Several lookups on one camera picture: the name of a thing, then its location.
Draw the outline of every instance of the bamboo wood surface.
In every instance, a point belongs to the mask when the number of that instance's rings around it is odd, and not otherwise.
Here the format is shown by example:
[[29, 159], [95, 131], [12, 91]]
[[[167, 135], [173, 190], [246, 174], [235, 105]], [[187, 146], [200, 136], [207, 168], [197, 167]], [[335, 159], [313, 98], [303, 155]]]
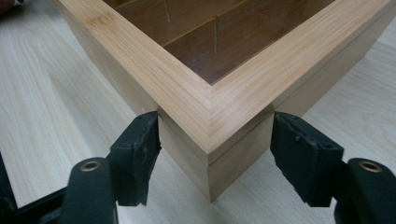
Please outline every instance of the bamboo wood surface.
[[221, 155], [214, 153], [221, 144], [273, 101], [286, 99], [395, 4], [336, 0], [210, 86], [104, 2], [55, 2], [147, 91], [209, 163]]
[[[396, 20], [304, 118], [346, 148], [396, 172]], [[0, 150], [19, 206], [62, 188], [71, 167], [105, 156], [134, 112], [88, 59], [50, 2], [0, 18]], [[334, 223], [303, 204], [266, 152], [209, 204], [162, 151], [148, 206], [120, 223]]]

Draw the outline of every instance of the table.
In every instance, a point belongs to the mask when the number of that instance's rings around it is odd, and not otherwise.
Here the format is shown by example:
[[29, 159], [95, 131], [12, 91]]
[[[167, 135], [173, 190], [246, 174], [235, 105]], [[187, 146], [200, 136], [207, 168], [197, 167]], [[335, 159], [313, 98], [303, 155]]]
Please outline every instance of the table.
[[[396, 172], [396, 20], [303, 118], [346, 148]], [[70, 169], [104, 157], [135, 117], [87, 57], [50, 1], [0, 17], [0, 150], [18, 206], [67, 184]], [[120, 223], [333, 223], [309, 208], [264, 153], [208, 203], [163, 150], [148, 206], [120, 207]]]

